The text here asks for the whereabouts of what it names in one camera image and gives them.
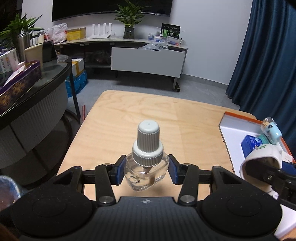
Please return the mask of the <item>blue plastic bag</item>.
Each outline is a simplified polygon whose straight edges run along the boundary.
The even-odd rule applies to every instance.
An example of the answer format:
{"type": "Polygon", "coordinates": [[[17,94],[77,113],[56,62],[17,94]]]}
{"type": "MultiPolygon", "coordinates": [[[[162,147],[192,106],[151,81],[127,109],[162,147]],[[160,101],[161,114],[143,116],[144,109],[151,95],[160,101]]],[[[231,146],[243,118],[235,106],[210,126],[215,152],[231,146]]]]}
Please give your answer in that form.
{"type": "MultiPolygon", "coordinates": [[[[74,81],[74,89],[75,93],[78,94],[81,92],[81,90],[86,86],[88,80],[87,80],[87,72],[84,70],[80,75],[77,77],[73,77],[74,81]]],[[[65,80],[66,84],[66,90],[67,90],[67,95],[68,97],[72,97],[72,89],[71,89],[71,84],[70,84],[70,78],[69,76],[65,80]]]]}

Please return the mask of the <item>clear liquid refill bottle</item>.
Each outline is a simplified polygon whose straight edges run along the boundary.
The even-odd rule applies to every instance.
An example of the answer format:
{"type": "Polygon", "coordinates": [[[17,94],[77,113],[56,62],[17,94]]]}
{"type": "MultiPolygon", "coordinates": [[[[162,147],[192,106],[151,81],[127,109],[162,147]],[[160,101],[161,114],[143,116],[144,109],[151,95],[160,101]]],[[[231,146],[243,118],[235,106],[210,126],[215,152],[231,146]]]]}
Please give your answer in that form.
{"type": "Polygon", "coordinates": [[[160,141],[160,127],[154,120],[144,120],[137,127],[137,139],[126,156],[124,174],[129,186],[144,191],[161,181],[168,170],[169,158],[160,141]]]}

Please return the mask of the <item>clear box of small items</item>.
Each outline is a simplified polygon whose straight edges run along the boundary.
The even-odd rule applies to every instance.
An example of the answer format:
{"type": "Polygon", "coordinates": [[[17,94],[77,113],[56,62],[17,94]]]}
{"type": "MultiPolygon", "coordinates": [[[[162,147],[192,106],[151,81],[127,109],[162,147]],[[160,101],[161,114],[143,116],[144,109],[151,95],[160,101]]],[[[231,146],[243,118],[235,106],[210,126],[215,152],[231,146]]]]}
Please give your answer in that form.
{"type": "Polygon", "coordinates": [[[182,39],[176,39],[173,37],[162,37],[162,36],[154,35],[151,33],[148,34],[147,39],[150,42],[154,42],[154,43],[165,43],[165,44],[170,44],[170,45],[174,45],[174,46],[181,46],[182,45],[182,39]]]}

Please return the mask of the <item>white plug-in vaporizer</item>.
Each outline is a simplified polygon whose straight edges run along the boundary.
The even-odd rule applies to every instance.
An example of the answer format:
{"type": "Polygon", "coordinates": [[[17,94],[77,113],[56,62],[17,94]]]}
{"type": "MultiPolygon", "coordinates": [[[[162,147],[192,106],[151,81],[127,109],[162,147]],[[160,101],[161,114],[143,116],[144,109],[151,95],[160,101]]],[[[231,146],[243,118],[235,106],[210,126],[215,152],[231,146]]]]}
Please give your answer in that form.
{"type": "Polygon", "coordinates": [[[274,173],[281,171],[281,168],[280,149],[272,144],[262,144],[245,158],[239,174],[243,180],[276,199],[278,194],[273,190],[271,182],[274,173]]]}

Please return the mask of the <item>purple patterned box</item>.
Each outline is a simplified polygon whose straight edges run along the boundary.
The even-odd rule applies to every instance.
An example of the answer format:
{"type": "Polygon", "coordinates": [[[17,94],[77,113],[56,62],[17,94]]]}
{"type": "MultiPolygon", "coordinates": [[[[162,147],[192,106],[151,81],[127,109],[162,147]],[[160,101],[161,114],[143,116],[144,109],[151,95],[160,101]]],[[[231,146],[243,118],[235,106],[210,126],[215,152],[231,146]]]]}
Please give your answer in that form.
{"type": "Polygon", "coordinates": [[[38,60],[27,62],[16,70],[1,87],[1,114],[8,111],[41,78],[38,60]]]}

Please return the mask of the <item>black round side table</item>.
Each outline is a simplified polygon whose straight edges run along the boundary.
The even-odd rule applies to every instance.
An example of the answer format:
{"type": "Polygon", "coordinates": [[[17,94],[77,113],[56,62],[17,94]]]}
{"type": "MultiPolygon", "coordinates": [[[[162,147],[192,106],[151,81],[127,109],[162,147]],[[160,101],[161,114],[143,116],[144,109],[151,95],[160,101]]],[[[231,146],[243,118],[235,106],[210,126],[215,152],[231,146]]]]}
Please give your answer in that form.
{"type": "Polygon", "coordinates": [[[57,174],[73,141],[70,120],[80,121],[76,97],[76,113],[67,109],[71,59],[45,63],[40,72],[42,78],[1,114],[1,174],[27,189],[57,174]]]}

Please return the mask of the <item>toothpick jar light blue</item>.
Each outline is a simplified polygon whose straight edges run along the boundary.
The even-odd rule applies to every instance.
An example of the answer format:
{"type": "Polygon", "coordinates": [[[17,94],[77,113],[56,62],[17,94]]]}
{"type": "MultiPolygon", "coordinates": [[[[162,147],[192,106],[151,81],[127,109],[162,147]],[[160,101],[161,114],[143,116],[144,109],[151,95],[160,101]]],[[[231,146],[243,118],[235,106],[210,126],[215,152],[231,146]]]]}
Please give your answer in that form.
{"type": "Polygon", "coordinates": [[[263,134],[273,145],[277,144],[282,137],[282,133],[273,118],[264,118],[260,126],[263,134]]]}

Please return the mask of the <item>beige paper cup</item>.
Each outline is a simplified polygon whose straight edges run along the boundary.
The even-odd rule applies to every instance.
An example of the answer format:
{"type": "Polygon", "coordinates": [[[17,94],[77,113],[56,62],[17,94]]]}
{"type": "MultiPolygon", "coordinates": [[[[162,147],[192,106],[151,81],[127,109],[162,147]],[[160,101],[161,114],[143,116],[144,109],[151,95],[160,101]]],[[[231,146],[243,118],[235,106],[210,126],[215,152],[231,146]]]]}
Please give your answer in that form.
{"type": "Polygon", "coordinates": [[[43,65],[43,44],[37,44],[24,50],[27,62],[39,61],[43,65]]]}

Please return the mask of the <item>blue card box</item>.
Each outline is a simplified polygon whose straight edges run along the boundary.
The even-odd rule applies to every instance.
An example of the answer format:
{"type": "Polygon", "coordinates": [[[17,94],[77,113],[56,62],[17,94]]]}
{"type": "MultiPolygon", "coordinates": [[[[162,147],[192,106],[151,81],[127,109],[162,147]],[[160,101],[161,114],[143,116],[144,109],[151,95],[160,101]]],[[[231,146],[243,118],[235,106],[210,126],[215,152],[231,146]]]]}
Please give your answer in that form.
{"type": "Polygon", "coordinates": [[[253,150],[262,145],[262,140],[257,137],[246,135],[241,142],[241,148],[243,155],[246,158],[253,150]]]}

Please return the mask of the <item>yellow cardboard box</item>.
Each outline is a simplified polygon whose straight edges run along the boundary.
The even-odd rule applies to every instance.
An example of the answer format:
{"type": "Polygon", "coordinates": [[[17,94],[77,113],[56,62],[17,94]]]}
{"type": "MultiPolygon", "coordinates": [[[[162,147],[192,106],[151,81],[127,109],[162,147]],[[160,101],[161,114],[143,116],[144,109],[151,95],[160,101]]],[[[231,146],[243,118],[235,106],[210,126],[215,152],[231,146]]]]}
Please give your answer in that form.
{"type": "Polygon", "coordinates": [[[86,38],[86,28],[67,30],[67,41],[81,40],[86,38]]]}

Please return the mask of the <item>steel thermos bottle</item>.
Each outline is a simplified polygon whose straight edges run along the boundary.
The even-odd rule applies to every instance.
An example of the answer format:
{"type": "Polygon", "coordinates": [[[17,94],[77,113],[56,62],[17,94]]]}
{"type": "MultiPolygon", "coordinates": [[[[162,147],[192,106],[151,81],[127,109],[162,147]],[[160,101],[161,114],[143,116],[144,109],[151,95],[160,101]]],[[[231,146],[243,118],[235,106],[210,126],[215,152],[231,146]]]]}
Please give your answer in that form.
{"type": "Polygon", "coordinates": [[[20,62],[23,62],[26,60],[25,56],[25,49],[30,47],[30,36],[27,32],[22,32],[17,37],[17,45],[16,50],[18,53],[18,59],[20,62]]]}

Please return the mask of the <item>orange white shallow box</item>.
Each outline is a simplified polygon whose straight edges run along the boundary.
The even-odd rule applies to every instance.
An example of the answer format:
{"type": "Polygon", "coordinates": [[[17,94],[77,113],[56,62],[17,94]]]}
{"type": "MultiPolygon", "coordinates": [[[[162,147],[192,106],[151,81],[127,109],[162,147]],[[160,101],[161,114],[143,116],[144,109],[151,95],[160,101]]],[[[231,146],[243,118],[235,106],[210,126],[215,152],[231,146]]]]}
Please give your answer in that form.
{"type": "MultiPolygon", "coordinates": [[[[260,128],[261,123],[262,121],[227,111],[224,113],[219,123],[219,129],[226,145],[233,171],[237,176],[240,176],[240,166],[245,160],[241,148],[241,142],[246,135],[259,137],[263,133],[260,128]]],[[[277,146],[280,149],[282,161],[295,163],[292,153],[283,137],[281,137],[279,142],[274,146],[277,146]]]]}

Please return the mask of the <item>white router with antennas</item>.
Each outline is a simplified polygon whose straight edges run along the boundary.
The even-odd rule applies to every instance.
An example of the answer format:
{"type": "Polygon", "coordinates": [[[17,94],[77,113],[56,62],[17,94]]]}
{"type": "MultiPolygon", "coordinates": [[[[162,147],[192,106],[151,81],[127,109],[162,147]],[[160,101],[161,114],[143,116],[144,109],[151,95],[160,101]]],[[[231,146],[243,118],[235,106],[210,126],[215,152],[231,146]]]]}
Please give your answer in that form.
{"type": "Polygon", "coordinates": [[[107,39],[111,36],[112,23],[100,23],[92,25],[92,35],[88,39],[107,39]]]}

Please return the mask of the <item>black wall television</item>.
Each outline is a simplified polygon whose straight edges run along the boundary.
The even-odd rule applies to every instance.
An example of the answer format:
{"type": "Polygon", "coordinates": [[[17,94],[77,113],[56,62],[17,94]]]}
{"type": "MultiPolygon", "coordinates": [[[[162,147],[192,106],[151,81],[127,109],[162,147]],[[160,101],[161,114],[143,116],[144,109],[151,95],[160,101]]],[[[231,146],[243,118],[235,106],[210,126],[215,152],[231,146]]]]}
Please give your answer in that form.
{"type": "MultiPolygon", "coordinates": [[[[131,1],[143,7],[147,14],[170,16],[172,0],[141,0],[131,1]]],[[[52,21],[63,20],[75,16],[114,13],[119,6],[127,5],[126,1],[113,0],[56,0],[52,4],[52,21]]]]}

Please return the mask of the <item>potted green plant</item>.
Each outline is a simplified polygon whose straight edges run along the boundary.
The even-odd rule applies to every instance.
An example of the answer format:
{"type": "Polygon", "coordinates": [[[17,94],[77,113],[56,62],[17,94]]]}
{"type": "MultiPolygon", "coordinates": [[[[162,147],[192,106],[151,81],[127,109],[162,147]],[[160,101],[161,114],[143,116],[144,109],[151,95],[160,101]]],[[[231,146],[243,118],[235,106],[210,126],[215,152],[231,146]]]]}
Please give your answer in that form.
{"type": "Polygon", "coordinates": [[[123,39],[134,39],[134,27],[139,24],[144,17],[144,9],[147,6],[140,6],[139,3],[132,3],[131,1],[125,1],[126,4],[121,6],[118,5],[116,10],[116,21],[124,24],[125,31],[123,33],[123,39]]]}

